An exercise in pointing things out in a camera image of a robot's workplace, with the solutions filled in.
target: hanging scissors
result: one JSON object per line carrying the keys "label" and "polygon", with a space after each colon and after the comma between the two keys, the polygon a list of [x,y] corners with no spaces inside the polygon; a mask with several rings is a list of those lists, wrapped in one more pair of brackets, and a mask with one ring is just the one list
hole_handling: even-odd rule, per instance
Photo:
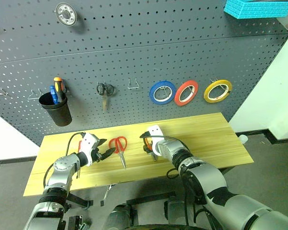
{"label": "hanging scissors", "polygon": [[107,96],[111,96],[114,93],[114,86],[111,84],[107,85],[105,83],[99,83],[99,84],[97,84],[97,93],[100,96],[103,96],[105,94]]}
{"label": "hanging scissors", "polygon": [[104,112],[107,111],[108,106],[108,96],[113,95],[114,93],[114,86],[113,85],[107,85],[105,83],[99,83],[97,84],[97,93],[102,96],[102,108]]}
{"label": "hanging scissors", "polygon": [[[123,139],[125,141],[124,146],[121,144],[121,139]],[[114,141],[115,144],[115,153],[118,153],[120,156],[120,161],[121,164],[123,165],[124,169],[126,169],[126,162],[125,162],[125,158],[124,158],[124,151],[127,148],[127,139],[125,137],[118,137],[118,138],[113,138],[110,140],[109,142],[109,147],[111,146],[111,143]]]}

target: red scissors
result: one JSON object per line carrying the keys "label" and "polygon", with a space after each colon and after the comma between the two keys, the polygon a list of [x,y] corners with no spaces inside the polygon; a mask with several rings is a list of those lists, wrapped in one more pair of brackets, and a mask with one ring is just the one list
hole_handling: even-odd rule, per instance
{"label": "red scissors", "polygon": [[[121,144],[121,139],[123,139],[125,141],[125,145],[123,147],[123,145]],[[109,142],[109,148],[111,148],[111,143],[114,141],[115,143],[115,153],[118,153],[120,156],[120,161],[124,167],[124,169],[126,169],[126,162],[125,162],[125,158],[124,158],[124,151],[127,148],[127,139],[125,137],[118,137],[118,138],[113,138],[110,140]]]}

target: wooden table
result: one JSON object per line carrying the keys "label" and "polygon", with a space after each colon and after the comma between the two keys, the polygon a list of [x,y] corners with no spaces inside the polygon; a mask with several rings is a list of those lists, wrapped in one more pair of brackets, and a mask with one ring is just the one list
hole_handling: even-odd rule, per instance
{"label": "wooden table", "polygon": [[[79,179],[74,175],[71,190],[164,176],[173,165],[161,157],[158,161],[153,161],[152,157],[143,151],[144,144],[139,138],[152,125],[159,125],[164,135],[182,140],[192,154],[218,168],[253,162],[221,113],[93,129],[86,132],[93,133],[98,138],[107,138],[108,141],[118,136],[127,138],[128,146],[124,153],[127,169],[122,168],[119,156],[113,154],[105,161],[83,167]],[[72,134],[44,137],[24,196],[42,194],[45,171],[57,158],[64,156]],[[80,135],[73,138],[69,153],[78,150],[80,139]],[[100,146],[101,153],[108,148],[108,141]]]}

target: blue foam block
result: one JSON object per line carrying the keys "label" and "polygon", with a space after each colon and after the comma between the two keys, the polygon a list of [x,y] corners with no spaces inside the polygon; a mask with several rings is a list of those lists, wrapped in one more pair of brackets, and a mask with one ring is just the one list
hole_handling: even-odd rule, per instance
{"label": "blue foam block", "polygon": [[288,1],[249,2],[250,0],[228,0],[224,12],[237,19],[275,18],[288,15]]}

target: metal hook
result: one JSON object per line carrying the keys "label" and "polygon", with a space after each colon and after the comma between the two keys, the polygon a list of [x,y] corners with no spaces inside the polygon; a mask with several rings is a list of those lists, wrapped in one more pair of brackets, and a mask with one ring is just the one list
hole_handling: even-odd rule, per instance
{"label": "metal hook", "polygon": [[7,96],[7,95],[8,95],[8,93],[5,92],[5,91],[2,89],[2,87],[0,87],[0,90],[1,90],[2,92],[4,92],[4,93],[1,93],[1,92],[0,92],[0,95],[3,95],[3,96]]}
{"label": "metal hook", "polygon": [[140,87],[140,85],[139,85],[139,83],[137,82],[136,78],[135,78],[135,84],[137,85],[136,87],[131,87],[131,85],[130,85],[130,78],[129,78],[129,83],[128,83],[127,88],[128,88],[128,89],[137,89],[137,88]]}
{"label": "metal hook", "polygon": [[164,90],[164,92],[165,92],[166,96],[168,97],[168,92],[165,90],[165,88],[167,88],[167,87],[161,87],[161,89],[163,89],[163,90]]}
{"label": "metal hook", "polygon": [[28,100],[35,100],[35,99],[39,99],[40,98],[40,96],[42,95],[42,92],[41,92],[41,90],[40,89],[38,89],[38,91],[39,91],[39,97],[35,97],[35,98],[31,98],[33,95],[34,96],[36,96],[36,94],[33,92],[33,90],[31,89],[31,94],[30,94],[30,96],[28,96]]}
{"label": "metal hook", "polygon": [[[212,80],[212,79],[210,79],[210,81],[211,82],[215,82],[215,81],[217,81],[218,79],[216,78],[215,80]],[[223,90],[226,90],[226,88],[223,86],[223,85],[219,85]]]}
{"label": "metal hook", "polygon": [[191,93],[193,93],[192,89],[190,86],[188,86],[188,89],[190,90]]}

